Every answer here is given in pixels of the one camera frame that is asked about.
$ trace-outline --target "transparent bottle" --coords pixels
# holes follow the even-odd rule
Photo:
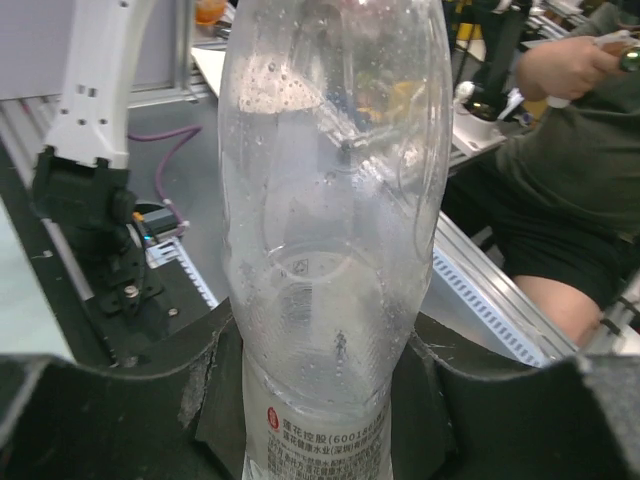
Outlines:
[[[440,0],[242,0],[220,97],[244,477],[392,478],[448,166]]]

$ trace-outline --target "bolt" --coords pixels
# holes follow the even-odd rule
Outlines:
[[[124,287],[124,294],[127,296],[127,298],[136,298],[138,296],[138,289],[135,287],[135,285],[128,285],[126,287]]]

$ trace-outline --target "person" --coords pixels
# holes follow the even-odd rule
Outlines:
[[[573,103],[463,169],[443,200],[469,236],[492,227],[504,271],[578,346],[640,267],[640,73],[619,70],[615,45],[593,43],[620,19],[605,3],[568,38],[521,57],[526,99]]]

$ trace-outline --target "dark t-shirt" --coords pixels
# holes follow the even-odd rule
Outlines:
[[[619,30],[604,4],[571,36]],[[565,109],[549,109],[540,126],[511,138],[498,168],[545,205],[611,229],[640,234],[640,72],[612,77]]]

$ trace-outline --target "white panel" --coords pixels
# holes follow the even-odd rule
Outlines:
[[[158,0],[151,14],[136,73],[138,86],[172,85],[176,4]],[[62,91],[73,5],[74,0],[0,0],[0,100]]]

